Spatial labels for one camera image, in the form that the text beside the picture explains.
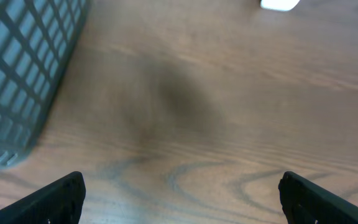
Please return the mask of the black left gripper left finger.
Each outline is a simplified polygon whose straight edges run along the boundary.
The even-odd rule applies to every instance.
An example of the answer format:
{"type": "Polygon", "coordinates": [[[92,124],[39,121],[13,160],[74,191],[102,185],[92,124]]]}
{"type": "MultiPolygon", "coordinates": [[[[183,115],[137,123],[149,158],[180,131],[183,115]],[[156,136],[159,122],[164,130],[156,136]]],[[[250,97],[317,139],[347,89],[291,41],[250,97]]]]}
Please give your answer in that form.
{"type": "Polygon", "coordinates": [[[86,196],[74,171],[0,210],[0,224],[78,224],[86,196]]]}

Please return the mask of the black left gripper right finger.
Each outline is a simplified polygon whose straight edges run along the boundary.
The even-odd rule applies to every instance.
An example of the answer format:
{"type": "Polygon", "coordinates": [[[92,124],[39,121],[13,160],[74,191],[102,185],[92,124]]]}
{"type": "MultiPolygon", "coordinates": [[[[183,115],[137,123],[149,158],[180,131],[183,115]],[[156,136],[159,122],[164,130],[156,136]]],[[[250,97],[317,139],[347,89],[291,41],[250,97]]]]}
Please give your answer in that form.
{"type": "Polygon", "coordinates": [[[358,207],[304,177],[286,171],[278,185],[289,224],[358,224],[358,207]]]}

